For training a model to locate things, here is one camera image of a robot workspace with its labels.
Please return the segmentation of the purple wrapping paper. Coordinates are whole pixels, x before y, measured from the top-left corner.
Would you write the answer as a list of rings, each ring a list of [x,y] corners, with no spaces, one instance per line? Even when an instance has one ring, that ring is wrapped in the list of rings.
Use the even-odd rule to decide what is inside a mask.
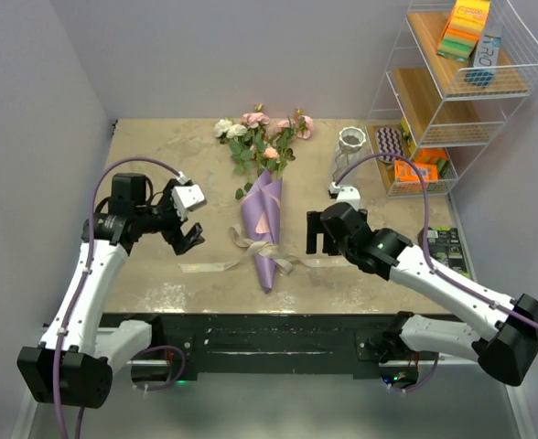
[[[242,222],[246,235],[254,242],[278,244],[280,238],[281,197],[283,180],[273,179],[265,169],[241,202]],[[262,290],[267,294],[274,287],[276,262],[260,253],[254,263]]]

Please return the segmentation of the artificial flower bunch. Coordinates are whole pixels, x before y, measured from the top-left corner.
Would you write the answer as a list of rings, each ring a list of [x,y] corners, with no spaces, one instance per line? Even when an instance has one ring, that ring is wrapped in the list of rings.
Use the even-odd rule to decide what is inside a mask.
[[[267,174],[271,181],[279,179],[287,165],[296,159],[293,142],[307,140],[315,131],[314,120],[303,110],[277,123],[272,123],[262,104],[245,113],[237,121],[233,118],[218,120],[214,136],[230,149],[234,163],[233,173],[247,178],[243,187],[235,191],[235,198],[242,200],[253,190],[253,184]]]

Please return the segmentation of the beige printed ribbon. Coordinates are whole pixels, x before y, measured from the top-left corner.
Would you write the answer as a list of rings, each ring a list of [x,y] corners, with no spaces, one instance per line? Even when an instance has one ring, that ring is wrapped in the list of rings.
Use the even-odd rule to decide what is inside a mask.
[[[281,252],[277,244],[269,241],[254,241],[245,238],[242,229],[238,225],[229,228],[229,235],[234,245],[244,250],[240,259],[227,262],[193,262],[179,263],[178,267],[183,273],[219,273],[225,272],[247,259],[261,256],[276,264],[278,270],[284,274],[290,274],[296,264],[306,268],[338,268],[350,267],[350,263],[342,256],[329,258],[299,258],[291,253]]]

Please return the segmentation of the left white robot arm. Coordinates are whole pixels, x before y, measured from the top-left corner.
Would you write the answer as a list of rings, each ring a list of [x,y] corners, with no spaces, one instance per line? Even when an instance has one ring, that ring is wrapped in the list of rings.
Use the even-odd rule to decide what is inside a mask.
[[[57,314],[38,344],[21,348],[17,367],[36,402],[101,407],[114,375],[133,357],[155,359],[166,337],[145,320],[126,320],[106,336],[99,326],[106,300],[134,245],[158,234],[182,255],[204,242],[202,228],[181,227],[188,214],[206,205],[199,185],[175,171],[154,201],[149,177],[114,173],[111,193],[92,203],[84,222],[79,260]]]

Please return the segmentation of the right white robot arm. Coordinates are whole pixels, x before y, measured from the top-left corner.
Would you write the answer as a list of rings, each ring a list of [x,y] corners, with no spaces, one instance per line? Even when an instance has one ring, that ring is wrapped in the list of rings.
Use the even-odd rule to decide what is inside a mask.
[[[446,266],[402,234],[373,230],[367,212],[347,202],[307,213],[307,253],[341,255],[362,272],[405,286],[444,307],[455,320],[400,312],[380,337],[383,357],[434,352],[474,361],[493,379],[522,384],[538,354],[538,301],[492,291]]]

